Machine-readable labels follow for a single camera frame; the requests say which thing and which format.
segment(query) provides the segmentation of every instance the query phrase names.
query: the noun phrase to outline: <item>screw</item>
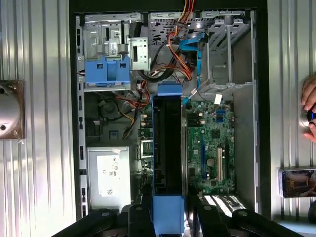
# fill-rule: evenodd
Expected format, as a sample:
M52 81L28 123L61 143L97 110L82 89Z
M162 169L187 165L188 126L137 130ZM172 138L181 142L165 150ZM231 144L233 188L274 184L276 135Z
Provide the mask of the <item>screw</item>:
M205 207L204 207L204 210L210 211L210 210L212 210L212 207L210 207L210 206L205 206Z
M248 213L247 213L247 212L245 212L245 211L241 211L241 212L239 212L239 215L240 215L240 216L247 216L247 215L248 215Z

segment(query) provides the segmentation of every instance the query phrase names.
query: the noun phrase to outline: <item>metal wall panel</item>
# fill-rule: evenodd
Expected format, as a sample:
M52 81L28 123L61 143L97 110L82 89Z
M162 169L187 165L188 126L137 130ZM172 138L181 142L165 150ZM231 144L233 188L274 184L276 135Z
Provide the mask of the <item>metal wall panel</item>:
M1 0L1 78L25 81L26 139L0 141L0 236L73 223L68 0Z
M268 0L268 25L272 218L305 222L313 198L281 198L278 169L316 165L299 124L303 82L316 70L316 1Z

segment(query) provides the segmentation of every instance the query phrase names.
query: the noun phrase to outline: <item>green circuit board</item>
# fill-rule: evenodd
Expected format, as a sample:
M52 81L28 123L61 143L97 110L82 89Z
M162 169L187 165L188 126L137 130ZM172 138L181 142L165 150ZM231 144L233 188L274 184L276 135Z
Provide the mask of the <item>green circuit board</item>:
M235 189L234 112L231 101L215 105L208 101L186 104L188 125L189 184L205 194L230 193ZM140 115L140 141L152 141L152 107ZM152 142L142 143L142 156L152 155ZM141 158L143 177L152 181L153 158Z

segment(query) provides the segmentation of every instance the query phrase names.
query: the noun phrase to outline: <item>smartphone screen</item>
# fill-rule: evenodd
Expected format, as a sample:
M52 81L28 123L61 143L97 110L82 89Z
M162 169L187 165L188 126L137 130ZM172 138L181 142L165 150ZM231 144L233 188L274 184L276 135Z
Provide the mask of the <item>smartphone screen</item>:
M316 169L282 171L284 198L316 197Z

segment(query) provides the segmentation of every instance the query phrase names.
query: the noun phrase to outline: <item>black mount arm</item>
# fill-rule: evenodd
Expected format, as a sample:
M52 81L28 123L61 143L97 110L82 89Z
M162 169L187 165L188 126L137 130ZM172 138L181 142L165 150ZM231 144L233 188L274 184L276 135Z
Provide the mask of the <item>black mount arm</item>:
M53 237L155 237L150 200L151 195L144 194L142 204L132 205L120 215L108 209L92 211ZM200 228L204 237L302 237L247 209L234 211L230 218L196 195L188 195L186 213L193 214L193 219L188 220L191 237L199 237Z

